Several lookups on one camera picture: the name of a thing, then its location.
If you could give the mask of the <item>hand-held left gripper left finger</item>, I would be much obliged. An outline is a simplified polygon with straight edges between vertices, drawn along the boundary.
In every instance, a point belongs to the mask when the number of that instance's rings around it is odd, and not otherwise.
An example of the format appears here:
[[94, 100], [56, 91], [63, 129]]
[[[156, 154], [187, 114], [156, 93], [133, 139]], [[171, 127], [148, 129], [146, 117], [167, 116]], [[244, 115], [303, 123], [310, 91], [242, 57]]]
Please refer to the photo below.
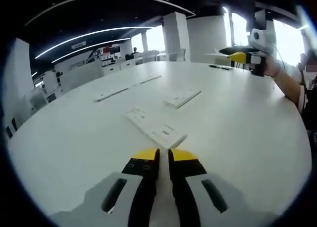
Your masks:
[[147, 227], [157, 193], [158, 148], [139, 151], [121, 172], [90, 188], [83, 203], [50, 216], [58, 227]]

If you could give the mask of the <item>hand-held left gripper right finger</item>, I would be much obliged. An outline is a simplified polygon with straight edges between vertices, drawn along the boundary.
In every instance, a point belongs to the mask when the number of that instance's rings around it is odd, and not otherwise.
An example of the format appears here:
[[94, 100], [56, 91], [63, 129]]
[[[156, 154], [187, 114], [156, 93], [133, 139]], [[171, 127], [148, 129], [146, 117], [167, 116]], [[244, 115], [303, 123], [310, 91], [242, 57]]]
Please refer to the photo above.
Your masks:
[[257, 212], [244, 194], [207, 172], [191, 152], [168, 151], [172, 193], [182, 227], [270, 227], [271, 212]]

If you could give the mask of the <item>person's right hand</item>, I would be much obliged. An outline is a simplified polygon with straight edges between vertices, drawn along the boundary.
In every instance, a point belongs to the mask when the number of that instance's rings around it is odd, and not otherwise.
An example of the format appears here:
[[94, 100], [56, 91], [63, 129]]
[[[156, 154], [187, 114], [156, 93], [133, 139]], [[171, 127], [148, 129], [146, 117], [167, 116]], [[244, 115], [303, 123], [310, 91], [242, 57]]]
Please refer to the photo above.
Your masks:
[[274, 57], [267, 56], [265, 58], [265, 66], [264, 66], [264, 74], [270, 76], [271, 78], [275, 78], [280, 72], [281, 67], [280, 64], [276, 62]]

